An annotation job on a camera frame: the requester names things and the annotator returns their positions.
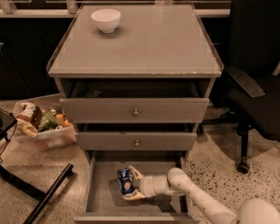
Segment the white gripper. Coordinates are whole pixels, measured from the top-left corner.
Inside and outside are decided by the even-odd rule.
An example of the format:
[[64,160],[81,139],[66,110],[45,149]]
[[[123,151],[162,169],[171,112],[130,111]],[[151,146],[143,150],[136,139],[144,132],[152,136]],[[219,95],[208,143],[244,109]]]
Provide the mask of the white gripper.
[[145,175],[143,176],[136,168],[130,166],[135,180],[140,180],[139,190],[136,189],[130,194],[123,195],[127,201],[135,201],[144,198],[151,198],[161,194],[168,194],[170,186],[166,175]]

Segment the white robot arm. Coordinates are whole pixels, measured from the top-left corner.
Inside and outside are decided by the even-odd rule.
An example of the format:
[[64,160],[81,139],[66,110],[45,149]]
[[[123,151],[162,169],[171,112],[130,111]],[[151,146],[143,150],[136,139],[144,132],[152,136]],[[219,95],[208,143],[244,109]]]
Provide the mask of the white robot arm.
[[[274,68],[273,78],[280,75],[280,62]],[[278,136],[277,124],[273,124],[273,115],[269,108],[262,108],[263,115],[259,115],[259,123],[267,121],[264,125],[253,123],[263,137],[269,139]],[[186,195],[197,204],[197,207],[208,218],[212,224],[280,224],[280,213],[277,209],[262,199],[253,198],[244,201],[236,213],[232,212],[228,207],[214,199],[208,193],[196,186],[184,171],[179,168],[171,168],[167,175],[142,175],[134,167],[129,166],[132,187],[132,176],[134,180],[139,181],[139,188],[135,189],[130,195],[123,196],[125,200],[138,200],[154,197],[161,194],[166,195]]]

